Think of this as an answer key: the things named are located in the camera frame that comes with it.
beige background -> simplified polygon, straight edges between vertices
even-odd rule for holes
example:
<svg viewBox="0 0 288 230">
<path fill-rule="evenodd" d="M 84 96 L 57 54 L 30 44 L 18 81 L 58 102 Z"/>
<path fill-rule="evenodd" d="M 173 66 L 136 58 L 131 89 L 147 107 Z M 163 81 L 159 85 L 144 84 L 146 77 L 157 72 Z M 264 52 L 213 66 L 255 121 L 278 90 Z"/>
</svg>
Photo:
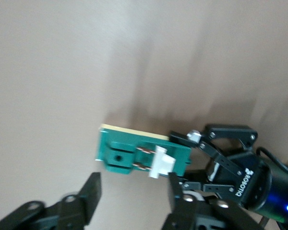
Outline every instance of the beige background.
<svg viewBox="0 0 288 230">
<path fill-rule="evenodd" d="M 87 230 L 160 229 L 167 180 L 105 172 L 104 122 L 247 124 L 288 163 L 288 1 L 0 1 L 0 218 L 101 171 Z"/>
</svg>

